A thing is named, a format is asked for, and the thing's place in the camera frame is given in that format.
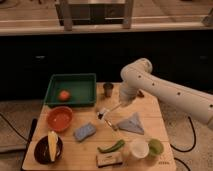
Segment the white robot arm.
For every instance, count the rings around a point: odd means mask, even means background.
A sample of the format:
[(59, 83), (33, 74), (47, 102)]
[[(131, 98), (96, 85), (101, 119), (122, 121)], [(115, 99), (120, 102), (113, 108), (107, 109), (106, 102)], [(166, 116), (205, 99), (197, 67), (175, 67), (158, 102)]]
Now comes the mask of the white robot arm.
[(120, 103), (123, 106), (131, 104), (138, 90), (142, 89), (180, 108), (213, 130), (213, 95), (160, 79), (151, 74), (152, 69), (152, 63), (146, 58), (140, 58), (122, 68)]

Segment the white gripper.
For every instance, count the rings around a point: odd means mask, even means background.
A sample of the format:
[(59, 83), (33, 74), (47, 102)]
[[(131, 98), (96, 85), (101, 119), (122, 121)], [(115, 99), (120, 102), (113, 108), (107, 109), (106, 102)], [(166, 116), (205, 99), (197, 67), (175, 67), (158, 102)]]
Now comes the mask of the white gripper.
[(121, 107), (127, 107), (137, 96), (138, 88), (122, 82), (119, 88), (119, 102)]

